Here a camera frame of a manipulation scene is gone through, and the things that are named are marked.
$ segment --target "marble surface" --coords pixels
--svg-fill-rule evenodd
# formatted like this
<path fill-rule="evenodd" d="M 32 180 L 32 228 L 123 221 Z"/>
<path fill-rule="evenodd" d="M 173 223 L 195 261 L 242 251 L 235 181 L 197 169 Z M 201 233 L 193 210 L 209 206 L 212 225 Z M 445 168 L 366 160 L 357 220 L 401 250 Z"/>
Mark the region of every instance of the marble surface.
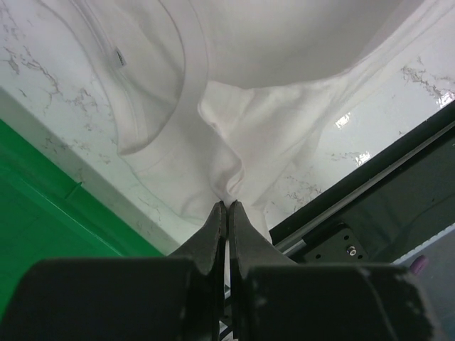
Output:
<path fill-rule="evenodd" d="M 186 241 L 194 228 L 117 155 L 109 101 L 68 28 L 33 0 L 0 0 L 0 21 L 0 85 L 23 107 L 0 118 L 163 253 Z M 455 32 L 443 32 L 326 127 L 303 169 L 275 184 L 270 228 L 455 99 L 454 42 Z"/>

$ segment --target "black plastic part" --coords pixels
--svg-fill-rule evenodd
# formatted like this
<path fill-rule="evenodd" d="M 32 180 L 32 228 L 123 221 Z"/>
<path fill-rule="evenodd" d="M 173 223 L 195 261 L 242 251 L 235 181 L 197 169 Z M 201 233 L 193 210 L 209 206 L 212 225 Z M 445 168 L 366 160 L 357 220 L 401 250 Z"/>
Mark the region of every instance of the black plastic part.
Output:
<path fill-rule="evenodd" d="M 234 338 L 240 341 L 445 340 L 407 269 L 298 265 L 229 210 Z"/>
<path fill-rule="evenodd" d="M 230 282 L 234 338 L 248 340 L 248 307 L 244 281 L 252 266 L 295 264 L 276 250 L 250 223 L 240 202 L 229 209 Z"/>
<path fill-rule="evenodd" d="M 224 204 L 165 259 L 57 259 L 22 278 L 0 340 L 217 340 Z"/>
<path fill-rule="evenodd" d="M 344 222 L 370 260 L 391 262 L 453 224 L 454 127 L 452 103 L 278 224 L 274 244 L 312 247 Z"/>
<path fill-rule="evenodd" d="M 415 277 L 392 266 L 258 266 L 245 280 L 248 337 L 446 340 Z"/>

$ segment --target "bolt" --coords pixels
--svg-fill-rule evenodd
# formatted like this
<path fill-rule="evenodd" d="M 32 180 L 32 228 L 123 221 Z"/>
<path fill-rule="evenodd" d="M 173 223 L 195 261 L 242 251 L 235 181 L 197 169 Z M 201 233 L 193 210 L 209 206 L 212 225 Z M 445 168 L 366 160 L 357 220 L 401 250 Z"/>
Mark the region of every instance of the bolt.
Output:
<path fill-rule="evenodd" d="M 348 252 L 349 256 L 355 256 L 357 254 L 357 250 L 353 246 L 348 247 L 346 252 Z"/>

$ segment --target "black frame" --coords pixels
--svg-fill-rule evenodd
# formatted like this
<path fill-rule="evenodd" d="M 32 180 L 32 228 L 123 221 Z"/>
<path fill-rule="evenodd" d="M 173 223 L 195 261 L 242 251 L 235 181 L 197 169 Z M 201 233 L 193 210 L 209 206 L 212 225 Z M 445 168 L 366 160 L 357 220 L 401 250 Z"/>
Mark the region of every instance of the black frame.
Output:
<path fill-rule="evenodd" d="M 341 222 L 370 261 L 392 262 L 455 222 L 455 103 L 274 227 L 296 261 Z"/>

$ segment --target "white t-shirt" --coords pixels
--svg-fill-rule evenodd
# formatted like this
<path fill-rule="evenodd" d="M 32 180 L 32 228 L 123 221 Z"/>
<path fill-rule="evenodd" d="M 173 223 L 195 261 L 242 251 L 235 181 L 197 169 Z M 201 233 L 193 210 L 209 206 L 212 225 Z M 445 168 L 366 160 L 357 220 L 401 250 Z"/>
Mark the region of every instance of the white t-shirt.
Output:
<path fill-rule="evenodd" d="M 198 226 L 240 200 L 268 239 L 280 174 L 455 23 L 455 0 L 41 1 L 85 49 L 138 179 Z"/>

